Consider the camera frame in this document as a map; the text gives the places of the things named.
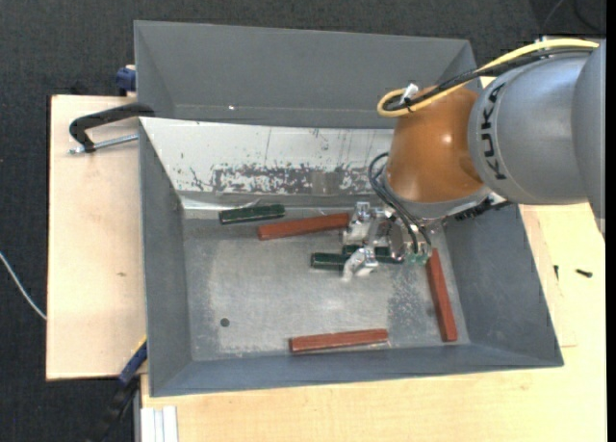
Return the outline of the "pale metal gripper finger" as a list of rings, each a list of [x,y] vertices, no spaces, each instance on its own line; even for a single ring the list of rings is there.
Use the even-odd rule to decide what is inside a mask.
[[[360,247],[345,261],[343,279],[368,276],[378,267],[379,263],[376,258],[375,250],[371,247]]]
[[[386,213],[379,207],[372,207],[366,201],[355,204],[354,212],[343,231],[344,244],[375,244],[382,236],[381,224]]]

